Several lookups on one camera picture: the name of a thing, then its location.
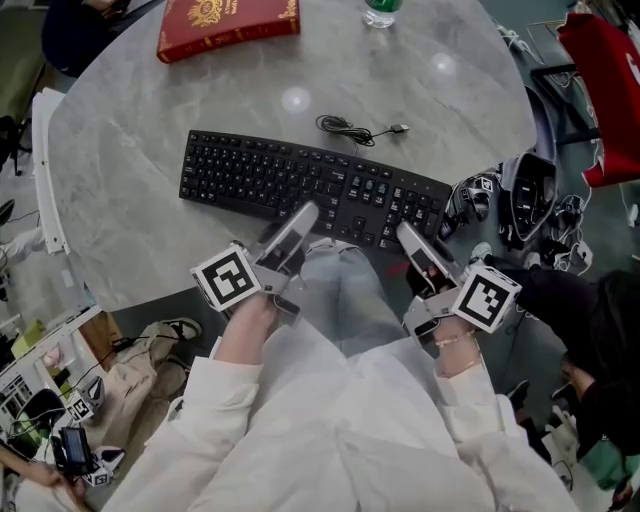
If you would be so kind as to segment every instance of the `round table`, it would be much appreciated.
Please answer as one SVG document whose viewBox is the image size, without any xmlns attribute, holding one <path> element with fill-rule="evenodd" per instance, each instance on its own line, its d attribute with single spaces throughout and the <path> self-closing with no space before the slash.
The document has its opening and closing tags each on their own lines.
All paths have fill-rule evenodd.
<svg viewBox="0 0 640 512">
<path fill-rule="evenodd" d="M 159 6 L 91 64 L 52 117 L 49 155 L 73 264 L 100 306 L 190 288 L 190 268 L 264 228 L 178 197 L 190 129 L 351 155 L 317 116 L 374 133 L 407 124 L 358 155 L 449 184 L 535 143 L 516 66 L 476 0 L 405 0 L 388 30 L 362 22 L 363 2 L 301 0 L 301 35 L 171 65 L 156 57 Z"/>
</svg>

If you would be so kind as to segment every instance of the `wire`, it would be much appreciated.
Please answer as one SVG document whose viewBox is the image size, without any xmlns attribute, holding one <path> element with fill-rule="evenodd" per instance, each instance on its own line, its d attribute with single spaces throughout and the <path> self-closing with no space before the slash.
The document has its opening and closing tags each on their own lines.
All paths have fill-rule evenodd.
<svg viewBox="0 0 640 512">
<path fill-rule="evenodd" d="M 24 219 L 25 217 L 28 217 L 29 215 L 33 215 L 34 213 L 40 213 L 40 210 L 34 210 L 34 211 L 32 211 L 32 212 L 25 213 L 22 217 L 18 217 L 17 219 L 11 219 L 11 220 L 8 220 L 6 223 L 7 223 L 7 224 L 10 224 L 11 222 L 18 222 L 19 220 L 22 220 L 22 219 Z"/>
<path fill-rule="evenodd" d="M 384 135 L 386 133 L 402 133 L 401 131 L 394 131 L 392 128 L 385 130 L 375 135 L 371 133 L 371 130 L 366 128 L 357 128 L 353 126 L 344 117 L 332 116 L 324 114 L 316 118 L 316 126 L 323 132 L 333 133 L 334 135 L 344 135 L 353 142 L 355 152 L 353 156 L 358 154 L 358 145 L 373 147 L 376 145 L 375 137 Z"/>
</svg>

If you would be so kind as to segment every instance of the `white sleeve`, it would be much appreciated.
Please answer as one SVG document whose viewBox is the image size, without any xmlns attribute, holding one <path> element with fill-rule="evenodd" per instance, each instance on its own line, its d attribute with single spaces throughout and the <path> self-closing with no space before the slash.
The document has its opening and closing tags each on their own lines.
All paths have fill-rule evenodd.
<svg viewBox="0 0 640 512">
<path fill-rule="evenodd" d="M 179 417 L 147 441 L 103 512 L 187 510 L 245 435 L 261 369 L 196 358 Z"/>
<path fill-rule="evenodd" d="M 495 394 L 484 366 L 436 381 L 460 459 L 485 479 L 498 510 L 578 511 L 560 478 L 528 446 L 509 399 Z"/>
</svg>

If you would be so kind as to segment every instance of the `black keyboard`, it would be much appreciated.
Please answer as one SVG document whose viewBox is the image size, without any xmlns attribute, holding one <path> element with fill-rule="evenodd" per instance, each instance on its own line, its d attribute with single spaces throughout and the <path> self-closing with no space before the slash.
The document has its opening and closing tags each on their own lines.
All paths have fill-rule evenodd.
<svg viewBox="0 0 640 512">
<path fill-rule="evenodd" d="M 180 197 L 272 222 L 305 202 L 320 207 L 313 231 L 402 252 L 396 226 L 433 241 L 451 187 L 395 167 L 276 140 L 190 131 Z"/>
</svg>

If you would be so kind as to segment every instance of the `bracelet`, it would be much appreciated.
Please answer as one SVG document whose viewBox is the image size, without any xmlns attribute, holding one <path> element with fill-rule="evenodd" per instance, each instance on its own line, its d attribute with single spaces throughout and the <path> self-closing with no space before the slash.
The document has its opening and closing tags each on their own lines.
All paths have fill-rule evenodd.
<svg viewBox="0 0 640 512">
<path fill-rule="evenodd" d="M 466 338 L 467 336 L 471 336 L 475 331 L 471 330 L 469 332 L 465 332 L 464 334 L 461 334 L 460 336 L 457 336 L 455 338 L 447 338 L 444 340 L 436 340 L 436 345 L 438 345 L 438 348 L 442 348 L 445 345 L 449 345 L 451 343 L 455 343 L 456 341 L 460 341 L 462 338 Z"/>
</svg>

